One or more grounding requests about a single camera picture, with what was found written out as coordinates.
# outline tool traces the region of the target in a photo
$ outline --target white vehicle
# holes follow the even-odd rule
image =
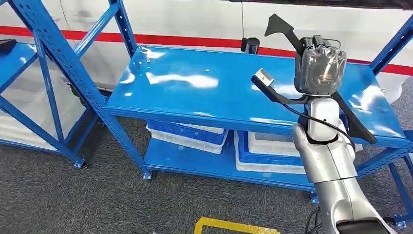
[[[413,4],[393,5],[391,0],[377,5],[348,6],[346,1],[329,1],[336,6],[275,4],[274,0],[124,0],[136,41],[141,44],[185,46],[196,49],[239,52],[242,37],[257,37],[260,54],[293,56],[293,47],[282,35],[265,38],[268,17],[277,13],[295,26],[300,36],[321,34],[341,41],[350,62],[372,61],[405,21],[413,14]],[[303,4],[320,1],[294,1]],[[43,0],[63,35],[75,46],[108,8],[107,0]],[[386,7],[407,8],[386,9]],[[15,38],[33,42],[14,11],[0,7],[0,39]],[[413,42],[410,42],[388,65],[377,80],[390,103],[401,95],[401,85],[413,76]],[[129,61],[114,19],[86,54],[82,62],[101,89],[117,84]]]

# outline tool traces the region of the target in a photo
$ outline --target shelf top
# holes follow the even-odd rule
[[[0,54],[0,90],[10,85],[36,58],[36,47],[21,42],[9,54]]]
[[[268,100],[250,81],[260,68],[274,78],[277,92],[301,97],[293,84],[293,58],[143,47],[105,109],[126,117],[290,133],[298,116]],[[379,142],[406,138],[367,65],[348,63],[339,92]],[[301,105],[291,107],[303,110]]]
[[[308,182],[306,174],[238,171],[235,166],[233,131],[228,134],[219,155],[151,138],[144,167],[288,189],[314,190],[314,184]]]

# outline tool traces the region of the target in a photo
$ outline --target shelf foot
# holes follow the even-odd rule
[[[142,169],[143,179],[152,179],[152,170],[151,169]]]
[[[74,166],[76,168],[83,168],[83,164],[85,163],[85,161],[80,161],[80,162],[75,162]]]
[[[399,214],[394,214],[393,216],[394,217],[402,217],[402,215],[399,215]],[[406,221],[396,222],[396,225],[397,225],[397,228],[402,229],[402,230],[407,228]]]
[[[311,199],[311,203],[313,203],[314,205],[318,205],[318,204],[319,204],[319,198],[318,198],[318,196],[317,196],[317,193],[311,192],[311,193],[310,193],[310,199]]]
[[[101,119],[98,119],[97,124],[99,124],[100,127],[105,127],[105,122],[103,122]]]

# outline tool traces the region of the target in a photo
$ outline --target white plastic crate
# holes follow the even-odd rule
[[[190,148],[194,148],[198,150],[211,152],[214,154],[221,153],[222,146],[224,145],[226,137],[228,136],[228,131],[227,131],[222,144],[217,145],[217,144],[212,144],[212,143],[208,143],[205,141],[192,139],[192,138],[185,137],[185,136],[179,136],[175,134],[157,131],[154,129],[150,129],[148,126],[146,126],[146,128],[150,131],[152,137],[155,139],[167,141],[167,142],[182,145],[185,147],[190,147]]]
[[[355,147],[356,152],[363,149],[360,144]],[[291,136],[248,132],[248,149],[255,154],[300,156]]]
[[[303,166],[240,162],[240,150],[238,143],[238,132],[234,131],[235,166],[238,171],[305,174]]]
[[[59,76],[52,76],[51,81],[63,135],[66,137],[85,112],[85,107]],[[57,139],[43,76],[39,70],[26,69],[1,95]],[[37,134],[2,111],[0,111],[0,138],[55,150]]]

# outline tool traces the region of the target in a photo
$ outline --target gray carpet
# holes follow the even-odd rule
[[[413,80],[403,88],[393,107],[409,128]],[[125,118],[121,123],[144,152],[145,123]],[[365,147],[357,161],[379,150]],[[145,181],[108,130],[97,125],[81,154],[91,157],[88,169],[75,169],[62,156],[0,146],[0,233],[183,234],[192,233],[202,216],[302,233],[315,209],[308,193],[288,189],[166,172]],[[397,166],[413,194],[406,166],[400,161]],[[381,215],[404,212],[387,168],[359,181]],[[410,225],[403,231],[411,232]]]

